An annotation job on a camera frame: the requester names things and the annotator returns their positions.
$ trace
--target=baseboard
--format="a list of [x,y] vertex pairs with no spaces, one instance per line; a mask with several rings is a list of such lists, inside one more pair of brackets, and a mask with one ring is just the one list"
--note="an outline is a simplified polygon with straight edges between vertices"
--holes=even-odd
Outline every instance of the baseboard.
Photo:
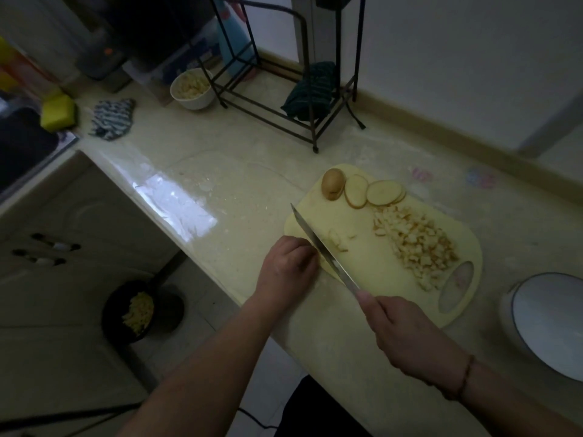
[[[302,65],[299,63],[282,58],[274,53],[261,50],[259,54],[267,60],[274,61],[282,66],[302,70]],[[280,67],[270,65],[269,68],[276,72],[290,75],[289,72]],[[504,151],[475,137],[449,129],[440,123],[390,104],[366,90],[359,89],[356,107],[371,112],[391,124],[423,136],[441,146],[497,168],[573,204],[583,205],[582,183],[555,173],[543,167],[537,161],[523,158],[517,153]]]

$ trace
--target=black pants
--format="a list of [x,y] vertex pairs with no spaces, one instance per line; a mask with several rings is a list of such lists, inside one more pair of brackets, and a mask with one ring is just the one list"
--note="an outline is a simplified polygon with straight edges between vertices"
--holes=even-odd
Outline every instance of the black pants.
[[298,436],[371,437],[310,376],[304,377],[283,409],[275,437]]

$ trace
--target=cabinet handle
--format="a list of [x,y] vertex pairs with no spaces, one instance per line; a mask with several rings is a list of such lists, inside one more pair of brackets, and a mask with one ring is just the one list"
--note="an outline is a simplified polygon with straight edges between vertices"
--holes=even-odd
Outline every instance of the cabinet handle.
[[21,249],[12,250],[12,254],[18,257],[24,257],[27,261],[41,267],[56,267],[57,265],[66,263],[66,260],[62,257],[57,257],[56,259],[50,257],[34,257],[30,256],[28,251]]
[[30,235],[30,237],[35,241],[42,242],[53,250],[58,250],[60,252],[72,252],[81,248],[78,243],[53,242],[42,233],[33,233]]

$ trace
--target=metal rack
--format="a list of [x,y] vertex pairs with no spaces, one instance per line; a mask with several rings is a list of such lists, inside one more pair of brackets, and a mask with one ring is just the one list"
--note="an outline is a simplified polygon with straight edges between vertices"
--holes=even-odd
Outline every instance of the metal rack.
[[[243,11],[244,15],[247,18],[247,22],[246,22],[247,31],[249,32],[249,37],[250,37],[250,42],[247,43],[241,50],[239,50],[235,54],[233,47],[231,46],[231,43],[229,41],[229,36],[227,35],[227,32],[224,28],[223,21],[219,15],[219,10],[217,9],[217,6],[215,4],[215,0],[210,0],[212,7],[215,11],[217,20],[219,22],[220,28],[226,37],[226,41],[227,41],[227,44],[229,46],[229,50],[231,52],[232,59],[229,61],[228,64],[226,64],[214,76],[211,73],[207,72],[207,70],[204,68],[204,66],[200,60],[198,61],[198,63],[199,63],[199,66],[203,69],[203,72],[205,73],[206,78],[208,79],[213,90],[215,91],[215,94],[218,97],[220,104],[225,109],[227,108],[227,104],[231,105],[231,106],[235,107],[236,109],[239,109],[239,110],[251,115],[252,117],[256,117],[257,119],[259,119],[267,124],[270,124],[271,126],[277,128],[279,130],[282,130],[288,134],[294,135],[295,137],[312,144],[312,150],[314,151],[314,153],[318,153],[318,138],[323,134],[323,132],[326,130],[326,128],[330,125],[332,120],[338,115],[338,113],[340,112],[340,110],[342,110],[342,108],[344,106],[346,106],[346,109],[349,111],[350,115],[356,120],[356,122],[358,123],[360,128],[361,129],[365,128],[365,125],[362,124],[360,122],[360,120],[358,120],[358,118],[354,115],[352,109],[350,109],[349,100],[352,97],[352,101],[356,101],[356,94],[357,94],[357,87],[358,87],[358,80],[359,80],[360,48],[361,48],[361,44],[362,44],[362,34],[363,34],[364,6],[366,4],[366,0],[360,0],[359,25],[358,25],[358,31],[357,31],[356,61],[354,63],[354,73],[353,73],[352,77],[350,78],[350,80],[343,87],[340,86],[340,47],[342,44],[342,39],[341,39],[341,35],[342,35],[342,10],[341,9],[335,10],[335,17],[336,17],[336,62],[335,62],[336,63],[336,87],[335,87],[334,92],[333,92],[333,98],[332,98],[332,103],[331,103],[331,113],[329,113],[325,117],[320,117],[319,119],[314,118],[314,107],[313,107],[313,102],[312,102],[311,86],[310,86],[310,55],[309,55],[309,49],[308,49],[308,32],[307,32],[307,24],[306,24],[305,18],[300,13],[296,12],[293,9],[283,7],[283,6],[278,6],[278,5],[272,5],[269,3],[259,3],[259,2],[252,2],[252,1],[246,1],[246,0],[223,0],[223,1],[229,2],[229,3],[237,3],[237,4],[241,5],[241,10]],[[245,11],[245,6],[253,6],[253,7],[259,7],[259,8],[264,8],[264,9],[285,12],[285,13],[292,15],[300,22],[300,30],[302,33],[302,55],[303,55],[303,61],[304,61],[304,70],[302,72],[299,70],[291,69],[289,67],[281,65],[278,62],[275,62],[275,61],[270,60],[264,56],[259,55],[259,52],[257,51],[257,46],[255,44],[255,39],[253,37],[253,32],[251,30],[251,25],[249,23],[248,16],[247,16],[247,13]],[[255,61],[244,60],[243,58],[241,58],[241,56],[251,46],[253,47],[253,51],[255,53]],[[217,82],[217,79],[235,61],[239,61],[240,63],[242,63],[243,64],[242,68],[227,83],[225,83],[224,85],[219,84]],[[274,70],[269,66],[277,67],[280,70]],[[285,115],[284,113],[281,113],[278,110],[272,109],[271,107],[268,107],[264,104],[261,104],[258,101],[254,101],[251,98],[247,98],[245,95],[242,95],[242,94],[234,91],[234,89],[237,87],[237,85],[239,85],[239,83],[245,78],[245,76],[254,67],[258,67],[259,69],[262,69],[266,72],[270,72],[274,75],[277,75],[281,78],[284,78],[284,79],[287,79],[287,80],[290,80],[293,82],[297,81],[298,76],[302,77],[303,79],[306,80],[306,90],[307,90],[307,95],[308,95],[309,116],[310,116],[310,123],[309,124],[303,123],[302,121],[299,121],[298,119],[288,117],[287,115]],[[236,103],[228,100],[227,98],[225,98],[224,97],[225,93],[233,95],[236,98],[244,100],[244,101],[246,101],[254,106],[257,106],[259,108],[262,108],[263,110],[266,110],[274,115],[277,115],[278,117],[280,117],[282,119],[285,119],[289,122],[292,122],[292,123],[302,127],[303,129],[309,130],[311,137],[306,137],[300,133],[289,130],[289,129],[281,126],[280,124],[277,124],[276,122],[269,120],[266,117],[262,117],[262,116],[258,115],[257,113],[253,113],[252,111],[242,107],[241,105],[236,104]]]

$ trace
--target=bowl of diced potato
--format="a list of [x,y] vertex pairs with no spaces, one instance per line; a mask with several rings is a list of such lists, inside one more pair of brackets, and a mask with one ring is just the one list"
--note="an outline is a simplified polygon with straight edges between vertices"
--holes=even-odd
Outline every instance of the bowl of diced potato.
[[188,69],[176,77],[170,86],[170,94],[183,107],[200,110],[209,106],[215,99],[215,91],[201,68]]

